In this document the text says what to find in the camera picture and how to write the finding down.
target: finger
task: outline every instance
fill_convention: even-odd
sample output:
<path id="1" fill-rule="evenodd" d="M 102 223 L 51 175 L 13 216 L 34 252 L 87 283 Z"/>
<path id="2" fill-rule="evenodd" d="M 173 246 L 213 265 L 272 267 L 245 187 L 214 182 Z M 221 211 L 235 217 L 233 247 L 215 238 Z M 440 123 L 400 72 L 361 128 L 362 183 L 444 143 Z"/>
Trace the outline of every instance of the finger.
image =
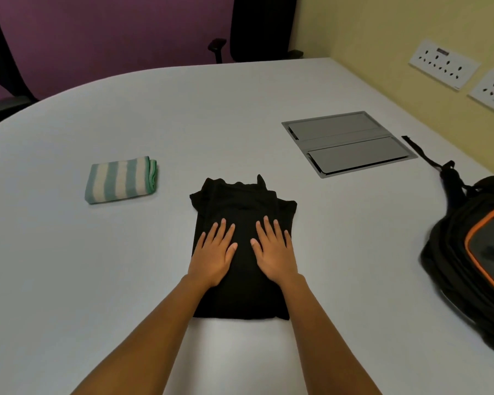
<path id="1" fill-rule="evenodd" d="M 254 251 L 254 254 L 256 255 L 256 260 L 260 261 L 263 258 L 263 251 L 262 247 L 260 246 L 260 243 L 256 241 L 255 239 L 251 239 L 251 247 L 252 250 Z"/>
<path id="2" fill-rule="evenodd" d="M 225 219 L 221 219 L 220 229 L 216 233 L 216 237 L 212 241 L 213 243 L 219 244 L 221 240 L 223 240 L 223 235 L 225 234 L 225 226 L 227 225 L 227 221 Z"/>
<path id="3" fill-rule="evenodd" d="M 282 229 L 280 228 L 280 224 L 278 223 L 278 220 L 275 219 L 273 224 L 274 224 L 274 234 L 276 235 L 277 240 L 283 243 Z"/>
<path id="4" fill-rule="evenodd" d="M 225 237 L 223 238 L 223 241 L 221 242 L 221 245 L 223 245 L 224 247 L 229 246 L 229 244 L 231 243 L 232 235 L 234 234 L 235 228 L 236 228 L 236 225 L 234 223 L 231 224 L 231 226 L 229 227 L 229 231 L 227 232 L 227 234 L 225 234 Z"/>
<path id="5" fill-rule="evenodd" d="M 205 240 L 205 245 L 209 245 L 212 243 L 212 240 L 214 239 L 214 235 L 216 234 L 216 229 L 217 229 L 217 223 L 214 223 L 211 227 L 211 230 L 209 230 L 209 234 L 207 235 L 207 239 Z"/>
<path id="6" fill-rule="evenodd" d="M 231 264 L 232 257 L 234 256 L 234 252 L 238 249 L 238 244 L 233 243 L 230 245 L 230 247 L 227 249 L 227 252 L 225 252 L 225 263 L 227 265 Z"/>
<path id="7" fill-rule="evenodd" d="M 284 235 L 285 235 L 285 245 L 287 247 L 288 250 L 293 250 L 293 242 L 291 241 L 291 235 L 289 234 L 289 232 L 286 230 L 284 232 Z"/>
<path id="8" fill-rule="evenodd" d="M 271 227 L 269 218 L 267 216 L 263 217 L 263 225 L 265 226 L 265 232 L 267 233 L 267 238 L 269 239 L 269 241 L 274 241 L 275 239 L 277 239 L 274 235 L 273 228 Z"/>
<path id="9" fill-rule="evenodd" d="M 265 235 L 265 232 L 262 229 L 262 224 L 260 223 L 260 221 L 256 222 L 256 232 L 258 233 L 258 238 L 260 239 L 262 246 L 269 244 L 269 239 Z"/>
<path id="10" fill-rule="evenodd" d="M 201 248 L 203 246 L 203 241 L 205 239 L 205 232 L 201 233 L 200 238 L 198 239 L 198 244 L 196 244 L 196 248 Z"/>

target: hand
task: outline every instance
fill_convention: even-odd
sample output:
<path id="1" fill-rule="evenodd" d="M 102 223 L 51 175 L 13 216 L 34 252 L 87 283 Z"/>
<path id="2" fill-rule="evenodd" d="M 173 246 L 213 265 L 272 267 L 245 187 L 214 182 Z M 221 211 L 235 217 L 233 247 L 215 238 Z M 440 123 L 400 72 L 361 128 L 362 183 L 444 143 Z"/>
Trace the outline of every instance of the hand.
<path id="1" fill-rule="evenodd" d="M 256 239 L 251 239 L 252 249 L 262 272 L 270 280 L 282 286 L 285 280 L 298 274 L 291 236 L 286 230 L 284 242 L 282 230 L 276 219 L 274 220 L 274 232 L 267 216 L 263 218 L 263 223 L 265 232 L 260 222 L 256 222 L 256 231 L 262 245 L 260 246 Z"/>
<path id="2" fill-rule="evenodd" d="M 231 224 L 227 234 L 225 234 L 225 223 L 226 220 L 221 219 L 219 230 L 217 223 L 214 223 L 206 240 L 205 233 L 201 234 L 190 261 L 188 275 L 202 280 L 208 288 L 220 284 L 221 279 L 229 271 L 232 257 L 238 248 L 237 243 L 229 246 L 234 233 L 234 223 Z"/>

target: green and white towel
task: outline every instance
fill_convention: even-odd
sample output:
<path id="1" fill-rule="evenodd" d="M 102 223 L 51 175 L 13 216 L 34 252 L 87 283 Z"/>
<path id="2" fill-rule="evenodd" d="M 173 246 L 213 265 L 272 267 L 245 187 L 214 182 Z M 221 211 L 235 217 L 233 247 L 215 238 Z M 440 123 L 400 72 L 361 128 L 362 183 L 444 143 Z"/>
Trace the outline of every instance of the green and white towel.
<path id="1" fill-rule="evenodd" d="M 92 165 L 86 185 L 88 204 L 115 201 L 155 192 L 158 164 L 147 156 Z"/>

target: folded black t-shirt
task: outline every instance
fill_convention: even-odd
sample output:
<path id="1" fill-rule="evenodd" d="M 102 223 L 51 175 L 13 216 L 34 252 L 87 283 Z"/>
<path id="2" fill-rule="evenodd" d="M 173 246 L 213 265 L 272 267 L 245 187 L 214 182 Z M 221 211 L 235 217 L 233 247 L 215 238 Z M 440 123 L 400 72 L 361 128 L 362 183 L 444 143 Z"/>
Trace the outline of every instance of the folded black t-shirt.
<path id="1" fill-rule="evenodd" d="M 296 202 L 278 199 L 274 191 L 267 190 L 260 175 L 257 184 L 207 179 L 201 191 L 190 199 L 198 211 L 193 253 L 201 233 L 208 233 L 212 224 L 222 218 L 227 220 L 227 229 L 232 223 L 236 225 L 231 244 L 238 243 L 229 272 L 205 293 L 194 317 L 288 320 L 282 291 L 258 267 L 250 241 L 258 238 L 256 221 L 262 222 L 266 215 L 271 224 L 278 219 L 282 231 L 291 233 Z"/>

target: black backpack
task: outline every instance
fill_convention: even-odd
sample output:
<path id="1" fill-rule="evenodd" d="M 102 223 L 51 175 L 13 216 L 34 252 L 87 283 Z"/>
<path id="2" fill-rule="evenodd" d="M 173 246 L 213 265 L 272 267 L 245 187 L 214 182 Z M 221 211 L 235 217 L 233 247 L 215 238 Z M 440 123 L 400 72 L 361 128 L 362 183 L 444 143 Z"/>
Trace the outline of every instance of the black backpack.
<path id="1" fill-rule="evenodd" d="M 409 137 L 402 138 L 440 170 L 448 200 L 446 216 L 432 228 L 422 250 L 422 266 L 494 349 L 494 176 L 467 186 L 454 161 L 439 165 Z"/>

